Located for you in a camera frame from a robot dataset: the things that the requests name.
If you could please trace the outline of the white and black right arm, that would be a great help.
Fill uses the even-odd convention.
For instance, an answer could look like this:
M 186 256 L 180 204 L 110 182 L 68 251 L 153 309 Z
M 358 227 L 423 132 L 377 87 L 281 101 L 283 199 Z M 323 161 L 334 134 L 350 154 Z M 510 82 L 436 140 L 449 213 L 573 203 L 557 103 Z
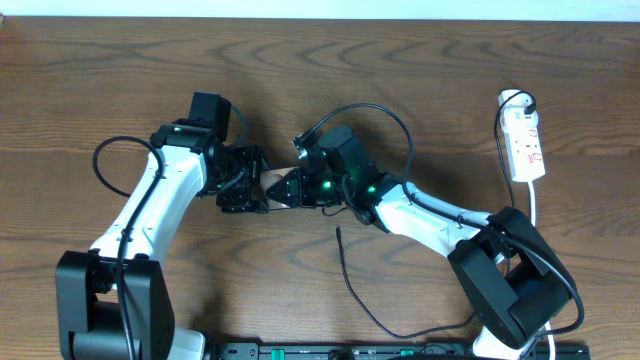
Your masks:
M 483 324 L 474 355 L 522 358 L 574 297 L 574 280 L 520 210 L 476 212 L 429 196 L 380 171 L 348 126 L 294 144 L 308 164 L 269 172 L 271 208 L 343 204 L 363 224 L 445 257 Z

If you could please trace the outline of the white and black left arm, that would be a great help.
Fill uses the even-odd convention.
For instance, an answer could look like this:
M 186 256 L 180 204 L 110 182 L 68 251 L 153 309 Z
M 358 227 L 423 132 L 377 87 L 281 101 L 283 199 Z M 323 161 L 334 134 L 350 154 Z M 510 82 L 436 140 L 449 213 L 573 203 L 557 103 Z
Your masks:
M 163 264 L 190 203 L 213 196 L 225 213 L 261 213 L 254 191 L 264 151 L 228 144 L 231 114 L 219 94 L 194 94 L 185 118 L 141 144 L 148 162 L 108 230 L 86 252 L 67 251 L 55 271 L 65 359 L 213 359 L 216 348 L 175 323 Z

